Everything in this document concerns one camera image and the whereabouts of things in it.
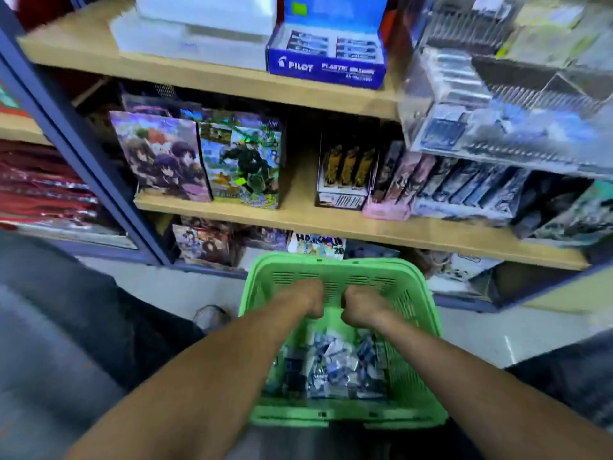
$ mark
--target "floor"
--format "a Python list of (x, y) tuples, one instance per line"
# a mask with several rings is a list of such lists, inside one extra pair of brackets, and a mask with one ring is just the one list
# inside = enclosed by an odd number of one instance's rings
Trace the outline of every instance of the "floor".
[[(180, 317), (194, 319), (208, 304), (238, 311), (244, 281), (128, 262), (81, 258), (107, 273), (132, 295)], [(498, 314), (438, 308), (444, 338), (497, 367), (539, 355), (593, 335), (589, 317), (515, 307)], [(212, 313), (196, 322), (214, 326)]]

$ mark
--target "fist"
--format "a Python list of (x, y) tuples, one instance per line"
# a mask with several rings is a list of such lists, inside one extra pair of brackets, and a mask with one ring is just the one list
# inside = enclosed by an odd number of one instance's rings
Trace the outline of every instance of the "fist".
[(353, 327), (374, 328), (377, 319), (391, 310), (388, 301), (374, 287), (349, 286), (344, 294), (341, 319)]
[(294, 303), (310, 318), (324, 316), (324, 283), (319, 279), (300, 279), (280, 290), (275, 299)]

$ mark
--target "human arm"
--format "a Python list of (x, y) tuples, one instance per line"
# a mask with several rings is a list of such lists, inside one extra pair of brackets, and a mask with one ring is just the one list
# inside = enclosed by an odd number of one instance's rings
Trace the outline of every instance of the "human arm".
[(430, 335), (373, 288), (351, 286), (343, 319), (371, 327), (404, 357), (490, 460), (600, 460), (613, 435), (506, 371)]
[(323, 285), (302, 280), (181, 352), (108, 411), (66, 460), (222, 459), (248, 421), (270, 366)]

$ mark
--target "blue box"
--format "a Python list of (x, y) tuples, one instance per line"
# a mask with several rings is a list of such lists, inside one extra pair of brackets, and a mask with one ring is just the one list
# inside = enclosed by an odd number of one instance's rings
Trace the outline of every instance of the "blue box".
[(387, 71), (379, 25), (387, 0), (285, 0), (266, 47), (271, 74), (378, 89)]

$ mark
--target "plastic basket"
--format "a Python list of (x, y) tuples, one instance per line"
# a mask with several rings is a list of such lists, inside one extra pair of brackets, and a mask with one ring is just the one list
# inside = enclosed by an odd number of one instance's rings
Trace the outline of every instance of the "plastic basket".
[[(316, 323), (320, 331), (332, 326), (346, 338), (354, 332), (340, 319), (341, 297), (348, 285), (376, 287), (404, 317), (426, 332), (441, 335), (438, 312), (423, 274), (414, 265), (397, 259), (338, 261), (290, 253), (262, 255), (251, 266), (239, 315), (265, 305), (280, 288), (304, 278), (320, 278), (324, 282), (324, 317), (303, 320), (288, 336), (287, 345), (295, 345), (309, 323)], [(324, 427), (330, 421), (359, 420), (375, 429), (417, 429), (443, 424), (448, 415), (434, 394), (387, 342), (385, 348), (389, 368), (387, 402), (262, 396), (251, 412), (251, 422)]]

